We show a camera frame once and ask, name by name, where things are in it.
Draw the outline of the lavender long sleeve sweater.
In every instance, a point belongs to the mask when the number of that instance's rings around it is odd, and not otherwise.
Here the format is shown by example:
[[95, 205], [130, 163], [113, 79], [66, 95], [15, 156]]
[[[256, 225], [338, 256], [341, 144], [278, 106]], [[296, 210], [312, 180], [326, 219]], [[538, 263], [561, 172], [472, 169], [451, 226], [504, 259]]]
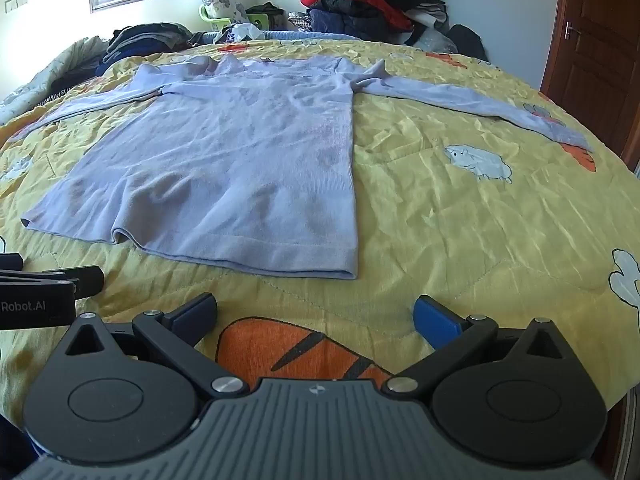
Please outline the lavender long sleeve sweater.
[[38, 232], [115, 243], [242, 272], [352, 280], [357, 93], [495, 117], [585, 148], [558, 122], [452, 84], [393, 76], [347, 58], [141, 65], [123, 86], [61, 105], [43, 125], [145, 102], [21, 216]]

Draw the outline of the folded dark clothes stack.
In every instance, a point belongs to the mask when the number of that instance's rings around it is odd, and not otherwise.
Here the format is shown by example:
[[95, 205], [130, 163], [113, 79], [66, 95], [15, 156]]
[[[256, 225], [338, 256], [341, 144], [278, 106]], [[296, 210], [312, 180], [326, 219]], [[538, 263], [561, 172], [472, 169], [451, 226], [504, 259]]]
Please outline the folded dark clothes stack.
[[180, 52], [198, 46], [204, 32], [190, 32], [181, 24], [150, 23], [116, 29], [99, 62], [96, 76], [113, 64], [132, 56]]

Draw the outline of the dark clothes heap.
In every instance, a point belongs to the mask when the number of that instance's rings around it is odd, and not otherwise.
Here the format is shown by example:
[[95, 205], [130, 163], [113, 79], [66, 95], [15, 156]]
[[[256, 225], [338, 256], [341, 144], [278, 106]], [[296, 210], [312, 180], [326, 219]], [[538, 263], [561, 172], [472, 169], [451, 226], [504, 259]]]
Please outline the dark clothes heap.
[[483, 41], [449, 23], [444, 0], [299, 0], [311, 30], [413, 47], [425, 53], [488, 60]]

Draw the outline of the yellow cartoon print quilt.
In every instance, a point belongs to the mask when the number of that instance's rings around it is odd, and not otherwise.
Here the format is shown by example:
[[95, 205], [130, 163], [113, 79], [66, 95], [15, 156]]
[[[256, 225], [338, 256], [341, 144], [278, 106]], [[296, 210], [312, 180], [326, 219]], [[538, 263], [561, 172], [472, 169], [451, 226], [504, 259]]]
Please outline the yellow cartoon print quilt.
[[638, 384], [639, 182], [597, 139], [568, 148], [495, 119], [357, 96], [360, 273], [296, 280], [26, 230], [21, 214], [141, 105], [39, 127], [51, 110], [1, 129], [1, 247], [34, 271], [100, 266], [103, 292], [80, 310], [126, 322], [211, 292], [218, 320], [198, 350], [248, 382], [382, 380], [430, 353], [412, 322], [427, 295], [506, 327], [550, 318], [608, 405]]

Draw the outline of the white crumpled plastic bag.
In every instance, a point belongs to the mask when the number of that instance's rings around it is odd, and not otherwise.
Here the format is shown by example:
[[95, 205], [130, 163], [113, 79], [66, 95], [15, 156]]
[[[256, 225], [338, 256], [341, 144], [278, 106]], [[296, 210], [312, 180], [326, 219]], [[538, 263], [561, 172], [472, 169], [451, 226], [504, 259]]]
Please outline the white crumpled plastic bag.
[[232, 24], [225, 27], [217, 36], [216, 44], [233, 44], [234, 42], [262, 40], [264, 32], [252, 23]]

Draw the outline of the brown wooden door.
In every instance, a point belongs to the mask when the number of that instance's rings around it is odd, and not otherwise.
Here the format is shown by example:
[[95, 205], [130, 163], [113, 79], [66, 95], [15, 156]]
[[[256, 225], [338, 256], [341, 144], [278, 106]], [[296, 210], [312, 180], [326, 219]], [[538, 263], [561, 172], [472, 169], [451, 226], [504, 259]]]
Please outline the brown wooden door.
[[[558, 0], [543, 94], [627, 165], [639, 162], [640, 0]], [[566, 41], [571, 21], [582, 34]]]

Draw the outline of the blue mattress sheet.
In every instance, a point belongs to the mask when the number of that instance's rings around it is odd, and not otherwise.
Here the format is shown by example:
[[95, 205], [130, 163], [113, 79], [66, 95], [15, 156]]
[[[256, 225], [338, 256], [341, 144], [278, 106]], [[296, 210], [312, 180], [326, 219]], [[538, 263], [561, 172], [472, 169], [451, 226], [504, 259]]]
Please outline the blue mattress sheet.
[[[211, 44], [231, 44], [236, 41], [233, 30], [228, 32], [206, 32], [203, 39]], [[248, 35], [241, 38], [244, 40], [356, 40], [356, 37], [344, 34], [332, 34], [332, 32], [292, 32], [292, 30], [250, 30]]]

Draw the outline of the white wall switch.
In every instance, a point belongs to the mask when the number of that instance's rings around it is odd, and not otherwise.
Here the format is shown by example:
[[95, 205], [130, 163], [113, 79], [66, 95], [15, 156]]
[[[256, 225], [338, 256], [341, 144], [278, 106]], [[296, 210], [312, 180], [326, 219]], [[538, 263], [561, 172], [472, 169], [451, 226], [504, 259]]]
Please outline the white wall switch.
[[4, 2], [4, 12], [6, 13], [13, 12], [27, 3], [28, 3], [28, 0], [6, 0]]

